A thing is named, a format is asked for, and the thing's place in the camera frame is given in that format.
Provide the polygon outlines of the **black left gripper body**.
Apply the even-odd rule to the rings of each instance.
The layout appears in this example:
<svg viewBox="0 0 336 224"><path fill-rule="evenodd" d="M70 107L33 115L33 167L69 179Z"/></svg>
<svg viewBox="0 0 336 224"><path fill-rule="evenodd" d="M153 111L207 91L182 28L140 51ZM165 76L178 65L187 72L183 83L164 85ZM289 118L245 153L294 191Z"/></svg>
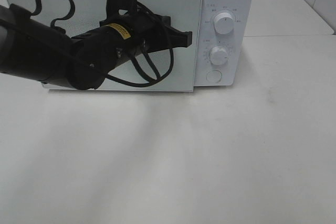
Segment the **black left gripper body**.
<svg viewBox="0 0 336 224"><path fill-rule="evenodd" d="M103 26L73 36L72 54L102 72L110 72L142 53L168 49L161 21L160 15L118 15Z"/></svg>

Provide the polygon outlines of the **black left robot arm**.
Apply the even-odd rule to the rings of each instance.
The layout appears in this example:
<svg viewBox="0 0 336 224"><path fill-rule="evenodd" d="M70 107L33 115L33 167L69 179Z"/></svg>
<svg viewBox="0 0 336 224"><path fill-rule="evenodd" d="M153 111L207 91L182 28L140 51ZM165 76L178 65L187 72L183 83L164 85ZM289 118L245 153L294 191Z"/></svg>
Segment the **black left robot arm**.
<svg viewBox="0 0 336 224"><path fill-rule="evenodd" d="M1 7L1 73L77 90L97 89L105 79L146 88L166 78L150 53L192 44L190 31L173 28L170 17L138 0L107 0L99 27L73 37L54 20L33 20L42 7L41 0L33 12Z"/></svg>

